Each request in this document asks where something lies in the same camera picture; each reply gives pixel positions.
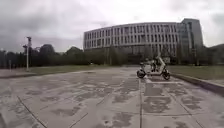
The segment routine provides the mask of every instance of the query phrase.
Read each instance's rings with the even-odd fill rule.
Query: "curb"
[[[38,76],[38,74],[24,74],[24,75],[1,76],[0,79],[13,79],[13,78],[31,77],[31,76]]]
[[[187,81],[189,83],[192,83],[196,86],[200,86],[206,90],[212,91],[214,93],[217,93],[224,97],[224,86],[217,83],[208,82],[206,80],[185,76],[181,74],[172,74],[173,77],[176,77],[178,79],[182,79],[184,81]]]

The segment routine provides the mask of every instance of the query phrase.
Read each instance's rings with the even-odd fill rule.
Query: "motorcycle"
[[[165,63],[163,63],[162,59],[159,58],[162,66],[160,66],[159,71],[152,71],[152,66],[150,64],[140,63],[140,69],[137,71],[138,78],[144,78],[147,76],[162,76],[165,80],[170,79],[170,73],[166,68]]]

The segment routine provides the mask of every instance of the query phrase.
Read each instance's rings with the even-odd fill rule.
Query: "pole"
[[[28,39],[28,44],[27,44],[27,48],[26,48],[26,70],[29,71],[29,49],[30,49],[30,45],[31,45],[31,37],[27,37]]]

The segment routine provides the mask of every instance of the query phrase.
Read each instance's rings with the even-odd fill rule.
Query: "cloudy sky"
[[[51,43],[56,51],[82,48],[83,32],[135,22],[197,18],[204,44],[224,43],[224,0],[0,0],[0,48],[21,51]]]

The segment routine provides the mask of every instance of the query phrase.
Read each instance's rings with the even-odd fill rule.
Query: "building facade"
[[[176,22],[153,22],[117,25],[84,33],[84,50],[115,47],[125,53],[149,56],[166,53],[189,57],[203,46],[200,22],[184,19]]]

